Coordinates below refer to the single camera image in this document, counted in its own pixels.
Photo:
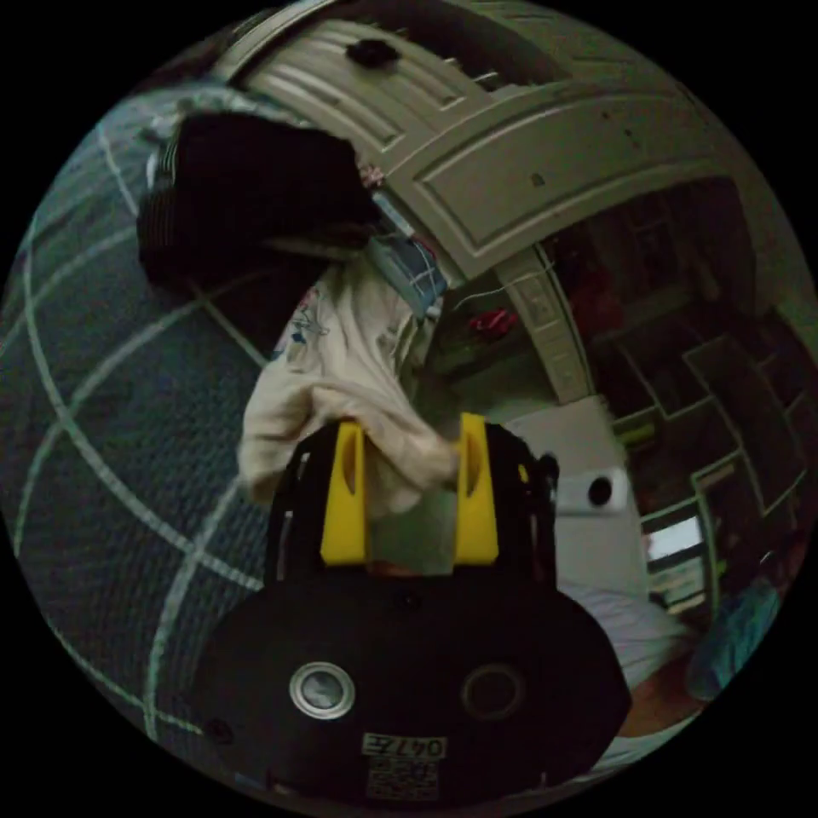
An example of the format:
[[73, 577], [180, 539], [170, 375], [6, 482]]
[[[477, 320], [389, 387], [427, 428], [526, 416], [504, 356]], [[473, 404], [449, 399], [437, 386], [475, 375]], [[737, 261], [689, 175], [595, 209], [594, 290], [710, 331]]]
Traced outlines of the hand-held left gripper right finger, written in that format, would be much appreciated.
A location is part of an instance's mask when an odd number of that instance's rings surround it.
[[455, 567], [488, 567], [498, 558], [498, 532], [486, 422], [464, 413], [458, 442]]

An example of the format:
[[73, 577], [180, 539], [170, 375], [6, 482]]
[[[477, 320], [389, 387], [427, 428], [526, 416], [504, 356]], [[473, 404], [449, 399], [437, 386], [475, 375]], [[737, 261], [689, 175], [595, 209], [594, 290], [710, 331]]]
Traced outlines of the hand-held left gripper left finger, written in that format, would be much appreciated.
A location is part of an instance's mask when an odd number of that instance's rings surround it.
[[327, 567], [367, 563], [366, 444], [362, 428], [353, 421], [338, 426], [320, 557]]

